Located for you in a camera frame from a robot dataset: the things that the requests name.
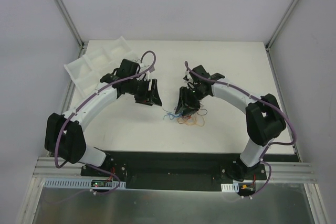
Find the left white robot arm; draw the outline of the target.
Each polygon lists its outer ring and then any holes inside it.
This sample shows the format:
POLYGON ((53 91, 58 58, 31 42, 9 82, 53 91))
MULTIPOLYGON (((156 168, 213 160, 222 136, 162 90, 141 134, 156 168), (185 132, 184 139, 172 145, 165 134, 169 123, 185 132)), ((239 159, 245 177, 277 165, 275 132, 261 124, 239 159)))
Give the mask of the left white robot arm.
POLYGON ((47 120, 45 149, 65 162, 89 164, 99 176, 108 175, 111 164, 107 153, 88 145, 84 131, 105 107, 124 94, 132 95, 138 104, 162 106, 157 79, 150 79, 149 71, 142 71, 142 66, 123 59, 79 105, 63 114, 51 114, 47 120))

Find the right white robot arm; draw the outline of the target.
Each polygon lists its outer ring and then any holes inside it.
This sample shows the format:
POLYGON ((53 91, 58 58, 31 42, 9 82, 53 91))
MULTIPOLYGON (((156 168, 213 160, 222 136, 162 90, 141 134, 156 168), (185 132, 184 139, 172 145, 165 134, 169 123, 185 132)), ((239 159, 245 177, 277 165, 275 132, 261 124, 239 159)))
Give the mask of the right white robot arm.
POLYGON ((267 146, 286 129, 277 99, 272 94, 249 94, 220 73, 210 75, 202 65, 192 69, 188 75, 192 81, 179 88, 175 113, 181 116, 197 113, 201 109, 201 101, 207 96, 222 99, 243 112, 249 140, 238 159, 236 173, 242 179, 250 178, 267 146))

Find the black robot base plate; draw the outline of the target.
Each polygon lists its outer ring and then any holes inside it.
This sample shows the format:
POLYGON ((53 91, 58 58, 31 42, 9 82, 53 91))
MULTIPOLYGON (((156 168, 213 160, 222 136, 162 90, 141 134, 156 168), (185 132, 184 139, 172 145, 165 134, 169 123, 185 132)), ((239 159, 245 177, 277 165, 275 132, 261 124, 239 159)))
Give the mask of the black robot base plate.
POLYGON ((220 191, 234 177, 241 182, 266 180, 263 164, 239 168, 236 153, 108 151, 102 167, 113 172, 127 189, 220 191))

